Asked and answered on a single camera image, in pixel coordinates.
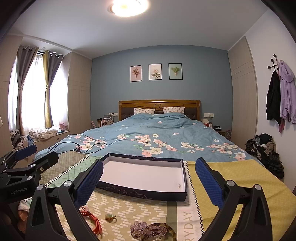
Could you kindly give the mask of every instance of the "ceiling light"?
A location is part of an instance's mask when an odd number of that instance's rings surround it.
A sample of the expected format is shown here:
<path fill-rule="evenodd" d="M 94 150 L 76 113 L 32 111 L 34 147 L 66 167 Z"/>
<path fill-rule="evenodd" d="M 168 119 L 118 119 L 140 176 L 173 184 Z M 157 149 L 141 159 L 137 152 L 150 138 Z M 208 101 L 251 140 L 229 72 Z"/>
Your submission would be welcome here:
<path fill-rule="evenodd" d="M 130 17 L 145 12 L 149 4 L 147 0 L 114 0 L 111 12 L 120 17 Z"/>

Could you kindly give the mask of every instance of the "blue accent wall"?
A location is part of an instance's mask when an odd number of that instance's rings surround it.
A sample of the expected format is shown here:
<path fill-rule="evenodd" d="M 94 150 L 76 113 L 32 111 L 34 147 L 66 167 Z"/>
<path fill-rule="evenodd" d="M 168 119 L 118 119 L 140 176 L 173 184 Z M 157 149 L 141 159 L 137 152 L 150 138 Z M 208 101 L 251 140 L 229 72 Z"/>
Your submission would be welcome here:
<path fill-rule="evenodd" d="M 148 65 L 162 64 L 162 80 L 149 80 Z M 169 80 L 168 63 L 182 63 L 183 80 Z M 142 65 L 143 81 L 130 82 L 130 66 Z M 124 50 L 92 60 L 91 119 L 118 112 L 120 100 L 188 99 L 214 113 L 214 125 L 232 127 L 232 80 L 227 51 L 191 45 Z"/>

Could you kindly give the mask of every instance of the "framed picture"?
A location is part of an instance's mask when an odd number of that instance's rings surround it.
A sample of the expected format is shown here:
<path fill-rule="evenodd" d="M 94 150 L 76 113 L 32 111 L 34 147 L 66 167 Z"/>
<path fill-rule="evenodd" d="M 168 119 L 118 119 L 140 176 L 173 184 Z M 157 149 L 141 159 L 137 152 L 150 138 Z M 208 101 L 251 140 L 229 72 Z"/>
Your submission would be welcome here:
<path fill-rule="evenodd" d="M 142 66 L 131 66 L 130 67 L 130 82 L 142 81 Z"/>
<path fill-rule="evenodd" d="M 161 64 L 149 64 L 149 80 L 162 80 Z"/>
<path fill-rule="evenodd" d="M 182 64 L 168 64 L 168 72 L 170 80 L 182 80 Z"/>

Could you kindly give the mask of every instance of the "red bracelet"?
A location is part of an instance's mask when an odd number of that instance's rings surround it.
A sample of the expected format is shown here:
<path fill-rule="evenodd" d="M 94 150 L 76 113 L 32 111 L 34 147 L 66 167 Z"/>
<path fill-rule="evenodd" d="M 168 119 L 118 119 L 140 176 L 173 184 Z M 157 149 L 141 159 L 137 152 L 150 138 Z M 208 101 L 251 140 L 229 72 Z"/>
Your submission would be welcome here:
<path fill-rule="evenodd" d="M 80 210 L 80 213 L 82 214 L 82 216 L 86 216 L 86 217 L 90 217 L 90 219 L 92 221 L 94 221 L 95 223 L 95 228 L 92 230 L 94 232 L 94 234 L 97 234 L 99 233 L 100 235 L 103 234 L 103 231 L 102 231 L 102 227 L 101 227 L 101 224 L 100 224 L 100 221 L 98 220 L 97 217 L 95 217 L 92 213 L 90 213 L 90 211 L 88 210 L 87 207 L 80 207 L 82 210 Z"/>

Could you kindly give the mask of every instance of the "lavender hooded jacket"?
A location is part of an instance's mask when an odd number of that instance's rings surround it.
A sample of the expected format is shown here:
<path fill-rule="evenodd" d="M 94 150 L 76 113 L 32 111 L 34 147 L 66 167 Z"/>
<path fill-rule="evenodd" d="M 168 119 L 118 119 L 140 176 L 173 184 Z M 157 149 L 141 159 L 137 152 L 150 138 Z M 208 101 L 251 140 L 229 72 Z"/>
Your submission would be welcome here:
<path fill-rule="evenodd" d="M 283 60 L 279 62 L 279 76 L 281 80 L 281 118 L 296 124 L 295 76 Z"/>

